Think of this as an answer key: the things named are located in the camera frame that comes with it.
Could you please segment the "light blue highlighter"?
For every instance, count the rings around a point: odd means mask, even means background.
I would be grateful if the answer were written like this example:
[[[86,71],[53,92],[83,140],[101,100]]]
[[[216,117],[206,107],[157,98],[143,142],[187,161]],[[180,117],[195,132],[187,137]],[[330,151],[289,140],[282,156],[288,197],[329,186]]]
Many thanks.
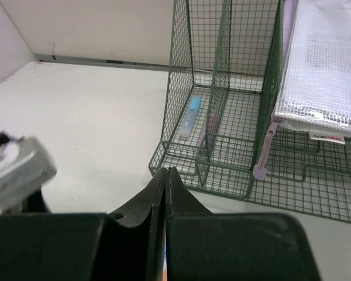
[[[188,138],[191,135],[191,131],[195,124],[201,103],[201,97],[194,97],[192,99],[179,131],[179,136],[181,138]]]

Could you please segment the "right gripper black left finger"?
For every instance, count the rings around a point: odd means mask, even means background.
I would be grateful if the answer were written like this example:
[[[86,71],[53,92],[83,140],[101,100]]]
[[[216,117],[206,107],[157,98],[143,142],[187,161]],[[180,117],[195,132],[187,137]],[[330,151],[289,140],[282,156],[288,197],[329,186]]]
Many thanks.
[[[161,280],[165,179],[109,214],[0,215],[0,280]]]

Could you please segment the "clear mesh pouch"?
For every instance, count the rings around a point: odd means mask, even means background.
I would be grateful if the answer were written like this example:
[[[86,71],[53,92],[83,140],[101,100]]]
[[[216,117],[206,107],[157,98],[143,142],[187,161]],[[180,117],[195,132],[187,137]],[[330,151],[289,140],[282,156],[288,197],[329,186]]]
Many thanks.
[[[257,123],[256,139],[258,151],[257,162],[253,168],[253,176],[258,180],[264,180],[266,177],[266,163],[269,157],[270,146],[279,124],[278,118],[274,121],[272,120],[272,112],[281,83],[284,62],[287,57],[297,3],[297,1],[279,1],[277,5]]]
[[[312,139],[351,138],[351,1],[288,1],[273,115]]]

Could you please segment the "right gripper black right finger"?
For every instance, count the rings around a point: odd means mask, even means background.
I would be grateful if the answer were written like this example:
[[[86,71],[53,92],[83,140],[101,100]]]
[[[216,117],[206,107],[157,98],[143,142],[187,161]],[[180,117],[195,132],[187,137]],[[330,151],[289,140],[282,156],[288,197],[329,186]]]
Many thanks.
[[[320,280],[305,229],[285,213],[215,214],[166,178],[169,280]]]

